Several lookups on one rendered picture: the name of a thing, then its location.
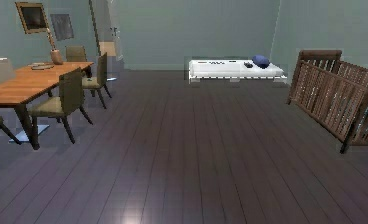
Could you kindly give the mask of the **wooden dining table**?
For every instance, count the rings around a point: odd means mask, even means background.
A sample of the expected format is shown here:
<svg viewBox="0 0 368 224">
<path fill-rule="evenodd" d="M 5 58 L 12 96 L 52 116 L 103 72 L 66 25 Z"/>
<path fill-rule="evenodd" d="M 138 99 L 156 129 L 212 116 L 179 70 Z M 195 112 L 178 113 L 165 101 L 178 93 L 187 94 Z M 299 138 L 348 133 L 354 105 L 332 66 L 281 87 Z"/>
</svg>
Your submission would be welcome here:
<svg viewBox="0 0 368 224">
<path fill-rule="evenodd" d="M 59 84 L 59 76 L 77 68 L 85 69 L 92 62 L 64 62 L 45 70 L 24 66 L 15 71 L 16 77 L 0 84 L 0 108 L 13 108 L 34 150 L 40 148 L 38 133 L 31 123 L 26 105 Z"/>
</svg>

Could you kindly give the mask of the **grey frameless wall picture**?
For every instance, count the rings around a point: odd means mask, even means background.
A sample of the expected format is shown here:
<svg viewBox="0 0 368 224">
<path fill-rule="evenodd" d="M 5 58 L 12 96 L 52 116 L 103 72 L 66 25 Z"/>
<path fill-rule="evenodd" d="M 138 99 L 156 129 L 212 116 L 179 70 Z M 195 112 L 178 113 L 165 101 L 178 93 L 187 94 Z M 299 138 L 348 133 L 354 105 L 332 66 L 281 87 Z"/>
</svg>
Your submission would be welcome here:
<svg viewBox="0 0 368 224">
<path fill-rule="evenodd" d="M 73 28 L 68 14 L 51 14 L 51 21 L 58 41 L 74 37 Z"/>
</svg>

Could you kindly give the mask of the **brown vase with stick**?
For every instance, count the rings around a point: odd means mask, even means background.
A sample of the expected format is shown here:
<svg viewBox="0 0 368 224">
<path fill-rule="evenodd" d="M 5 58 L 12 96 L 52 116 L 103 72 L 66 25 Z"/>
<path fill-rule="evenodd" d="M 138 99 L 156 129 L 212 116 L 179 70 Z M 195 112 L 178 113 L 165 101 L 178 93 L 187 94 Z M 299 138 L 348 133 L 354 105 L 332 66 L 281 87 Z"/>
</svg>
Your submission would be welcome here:
<svg viewBox="0 0 368 224">
<path fill-rule="evenodd" d="M 60 51 L 56 49 L 56 45 L 54 43 L 50 29 L 47 28 L 46 32 L 47 32 L 49 43 L 51 45 L 51 52 L 50 52 L 51 59 L 55 65 L 62 65 L 63 64 L 62 56 L 61 56 Z"/>
</svg>

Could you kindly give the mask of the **white low bed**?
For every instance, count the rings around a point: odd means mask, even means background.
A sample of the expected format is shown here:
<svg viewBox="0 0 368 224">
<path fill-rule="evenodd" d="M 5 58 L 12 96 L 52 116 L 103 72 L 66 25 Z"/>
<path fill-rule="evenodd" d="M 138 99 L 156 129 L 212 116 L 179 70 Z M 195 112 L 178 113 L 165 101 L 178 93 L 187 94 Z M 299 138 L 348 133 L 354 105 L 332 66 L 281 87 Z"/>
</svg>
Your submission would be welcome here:
<svg viewBox="0 0 368 224">
<path fill-rule="evenodd" d="M 244 62 L 253 65 L 247 68 Z M 191 60 L 188 65 L 188 79 L 199 82 L 201 79 L 229 79 L 231 82 L 241 79 L 286 79 L 284 71 L 270 63 L 266 69 L 255 65 L 252 60 Z"/>
</svg>

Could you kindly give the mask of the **olive dining chair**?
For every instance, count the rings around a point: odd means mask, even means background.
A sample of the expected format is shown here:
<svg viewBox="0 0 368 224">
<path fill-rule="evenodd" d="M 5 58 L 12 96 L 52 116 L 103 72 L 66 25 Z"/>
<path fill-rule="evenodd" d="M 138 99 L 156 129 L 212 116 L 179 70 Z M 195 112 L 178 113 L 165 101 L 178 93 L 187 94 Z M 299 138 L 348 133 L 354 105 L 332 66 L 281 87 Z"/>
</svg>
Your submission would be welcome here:
<svg viewBox="0 0 368 224">
<path fill-rule="evenodd" d="M 103 95 L 101 93 L 101 89 L 104 88 L 107 95 L 111 97 L 106 82 L 107 82 L 107 54 L 104 53 L 98 58 L 96 76 L 91 78 L 84 77 L 82 79 L 82 87 L 84 89 L 96 91 L 103 107 L 106 107 L 106 105 L 103 99 Z"/>
<path fill-rule="evenodd" d="M 67 46 L 66 59 L 68 62 L 86 62 L 87 56 L 83 46 Z M 87 78 L 92 77 L 91 67 L 88 66 L 82 70 Z"/>
<path fill-rule="evenodd" d="M 32 135 L 38 139 L 38 117 L 48 117 L 60 119 L 72 143 L 75 143 L 74 136 L 68 123 L 67 117 L 77 109 L 83 114 L 85 119 L 93 124 L 84 107 L 84 91 L 82 88 L 82 71 L 77 68 L 71 72 L 59 76 L 59 95 L 50 97 L 28 110 L 32 118 Z"/>
</svg>

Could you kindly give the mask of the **gold framed dark picture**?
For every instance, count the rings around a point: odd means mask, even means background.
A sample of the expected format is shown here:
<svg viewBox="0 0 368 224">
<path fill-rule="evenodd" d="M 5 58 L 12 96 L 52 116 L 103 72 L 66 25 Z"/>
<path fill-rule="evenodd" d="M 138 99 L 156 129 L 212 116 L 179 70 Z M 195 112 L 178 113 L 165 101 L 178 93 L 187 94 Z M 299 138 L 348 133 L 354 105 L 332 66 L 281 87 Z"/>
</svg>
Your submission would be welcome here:
<svg viewBox="0 0 368 224">
<path fill-rule="evenodd" d="M 16 2 L 15 6 L 26 34 L 47 31 L 49 25 L 42 3 Z"/>
</svg>

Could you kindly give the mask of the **brown slatted wooden crib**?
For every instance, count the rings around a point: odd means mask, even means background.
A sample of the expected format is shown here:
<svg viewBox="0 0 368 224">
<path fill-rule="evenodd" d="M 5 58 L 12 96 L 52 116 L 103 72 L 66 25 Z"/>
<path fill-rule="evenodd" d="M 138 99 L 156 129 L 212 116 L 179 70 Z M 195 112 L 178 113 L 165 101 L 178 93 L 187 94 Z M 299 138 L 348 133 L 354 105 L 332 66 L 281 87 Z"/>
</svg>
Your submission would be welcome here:
<svg viewBox="0 0 368 224">
<path fill-rule="evenodd" d="M 368 68 L 341 59 L 340 50 L 299 52 L 286 102 L 300 109 L 341 143 L 368 146 Z"/>
</svg>

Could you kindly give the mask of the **blue pillow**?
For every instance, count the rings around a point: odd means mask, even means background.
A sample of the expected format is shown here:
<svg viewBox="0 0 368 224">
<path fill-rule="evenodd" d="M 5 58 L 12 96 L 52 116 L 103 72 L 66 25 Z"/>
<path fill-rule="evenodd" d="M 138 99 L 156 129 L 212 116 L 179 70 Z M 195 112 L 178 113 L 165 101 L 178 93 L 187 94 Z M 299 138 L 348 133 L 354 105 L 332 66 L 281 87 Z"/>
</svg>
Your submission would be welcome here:
<svg viewBox="0 0 368 224">
<path fill-rule="evenodd" d="M 255 65 L 257 65 L 258 67 L 262 68 L 262 69 L 266 69 L 269 65 L 270 65 L 270 61 L 268 58 L 266 58 L 263 55 L 255 55 L 252 58 L 252 61 Z"/>
</svg>

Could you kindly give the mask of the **grey laptop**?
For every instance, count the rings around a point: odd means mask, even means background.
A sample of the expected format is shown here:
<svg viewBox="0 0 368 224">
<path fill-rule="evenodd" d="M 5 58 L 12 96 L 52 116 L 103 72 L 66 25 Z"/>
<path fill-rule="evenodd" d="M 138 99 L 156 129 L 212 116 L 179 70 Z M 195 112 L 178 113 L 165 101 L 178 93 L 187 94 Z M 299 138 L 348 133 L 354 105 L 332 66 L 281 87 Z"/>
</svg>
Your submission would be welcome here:
<svg viewBox="0 0 368 224">
<path fill-rule="evenodd" d="M 0 84 L 15 77 L 11 61 L 8 58 L 0 58 Z"/>
</svg>

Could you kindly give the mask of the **grey room door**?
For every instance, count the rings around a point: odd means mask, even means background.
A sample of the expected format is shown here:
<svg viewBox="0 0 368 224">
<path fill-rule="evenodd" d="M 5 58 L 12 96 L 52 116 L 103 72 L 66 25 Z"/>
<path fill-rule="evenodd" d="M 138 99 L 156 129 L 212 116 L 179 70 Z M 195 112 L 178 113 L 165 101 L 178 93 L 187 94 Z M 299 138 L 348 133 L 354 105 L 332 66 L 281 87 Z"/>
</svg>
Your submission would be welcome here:
<svg viewBox="0 0 368 224">
<path fill-rule="evenodd" d="M 100 54 L 106 53 L 117 61 L 123 58 L 120 35 L 114 36 L 114 28 L 119 28 L 117 13 L 114 10 L 115 0 L 90 0 L 92 17 L 96 28 L 96 39 Z"/>
</svg>

